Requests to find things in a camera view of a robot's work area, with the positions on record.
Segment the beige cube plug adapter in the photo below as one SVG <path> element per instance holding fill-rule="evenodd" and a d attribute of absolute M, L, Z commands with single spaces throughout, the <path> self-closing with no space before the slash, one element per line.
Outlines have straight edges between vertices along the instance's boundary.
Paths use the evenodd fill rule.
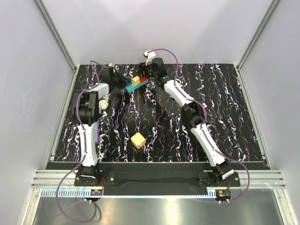
<path fill-rule="evenodd" d="M 143 137 L 141 133 L 136 133 L 130 138 L 132 144 L 137 148 L 140 149 L 146 143 L 146 139 Z"/>

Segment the yellow cube plug adapter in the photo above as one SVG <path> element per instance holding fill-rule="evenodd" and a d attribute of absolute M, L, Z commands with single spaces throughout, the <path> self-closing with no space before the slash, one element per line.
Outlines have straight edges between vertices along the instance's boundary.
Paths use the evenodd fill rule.
<path fill-rule="evenodd" d="M 141 81 L 140 81 L 140 77 L 137 75 L 132 79 L 132 82 L 134 85 L 138 85 Z"/>

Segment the red cube socket adapter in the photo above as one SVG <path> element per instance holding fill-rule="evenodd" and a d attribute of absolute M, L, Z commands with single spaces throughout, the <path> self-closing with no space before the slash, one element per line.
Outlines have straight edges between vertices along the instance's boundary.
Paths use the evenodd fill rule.
<path fill-rule="evenodd" d="M 140 73 L 140 70 L 138 69 L 138 70 L 136 70 L 136 75 L 139 77 L 139 79 L 142 79 L 142 75 L 141 75 L 141 73 Z"/>

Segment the purple power strip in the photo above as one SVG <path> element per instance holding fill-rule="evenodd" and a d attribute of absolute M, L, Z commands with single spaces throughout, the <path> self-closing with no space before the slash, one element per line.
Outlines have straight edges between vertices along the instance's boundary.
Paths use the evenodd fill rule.
<path fill-rule="evenodd" d="M 99 121 L 95 122 L 94 139 L 95 139 L 95 143 L 99 142 Z"/>

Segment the teal power strip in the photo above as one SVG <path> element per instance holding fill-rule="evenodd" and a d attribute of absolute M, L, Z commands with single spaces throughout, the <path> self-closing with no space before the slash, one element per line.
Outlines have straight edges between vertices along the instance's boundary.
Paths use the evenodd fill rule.
<path fill-rule="evenodd" d="M 132 80 L 131 83 L 125 87 L 125 90 L 126 90 L 128 93 L 130 93 L 130 92 L 132 92 L 132 91 L 134 91 L 134 90 L 136 90 L 136 89 L 138 89 L 138 88 L 140 88 L 140 87 L 146 85 L 148 82 L 149 82 L 149 81 L 146 80 L 146 81 L 144 81 L 144 82 L 140 82 L 140 83 L 138 83 L 138 84 L 135 84 L 134 81 Z"/>

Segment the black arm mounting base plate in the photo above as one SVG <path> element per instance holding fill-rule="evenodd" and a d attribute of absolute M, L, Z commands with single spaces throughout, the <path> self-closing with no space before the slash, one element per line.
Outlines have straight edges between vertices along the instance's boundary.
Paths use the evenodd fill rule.
<path fill-rule="evenodd" d="M 50 162 L 41 177 L 35 182 L 45 188 L 92 188 L 96 181 L 80 179 L 71 173 L 77 164 L 71 162 Z M 100 176 L 105 179 L 105 195 L 198 195 L 198 187 L 206 187 L 200 178 L 213 179 L 213 169 L 207 162 L 159 162 L 123 163 L 101 162 Z"/>

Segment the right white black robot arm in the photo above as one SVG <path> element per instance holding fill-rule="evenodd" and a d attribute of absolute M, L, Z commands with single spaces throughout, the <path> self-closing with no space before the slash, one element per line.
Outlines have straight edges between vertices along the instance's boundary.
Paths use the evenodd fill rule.
<path fill-rule="evenodd" d="M 220 152 L 207 129 L 207 114 L 203 105 L 180 87 L 176 77 L 168 75 L 162 58 L 155 57 L 150 62 L 139 63 L 137 74 L 142 78 L 153 78 L 157 86 L 178 103 L 181 107 L 182 124 L 196 137 L 204 150 L 213 170 L 214 183 L 219 186 L 225 185 L 233 175 L 234 169 Z"/>

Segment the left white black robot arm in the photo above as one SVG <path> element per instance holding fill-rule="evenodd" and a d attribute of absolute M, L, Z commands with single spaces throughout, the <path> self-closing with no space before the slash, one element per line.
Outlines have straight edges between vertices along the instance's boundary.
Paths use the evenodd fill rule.
<path fill-rule="evenodd" d="M 97 83 L 82 91 L 76 91 L 73 99 L 73 118 L 80 136 L 81 159 L 75 169 L 76 178 L 89 185 L 96 186 L 103 181 L 98 167 L 96 143 L 101 98 L 109 95 L 114 88 L 123 89 L 127 79 L 112 64 L 104 66 L 102 76 L 96 76 Z"/>

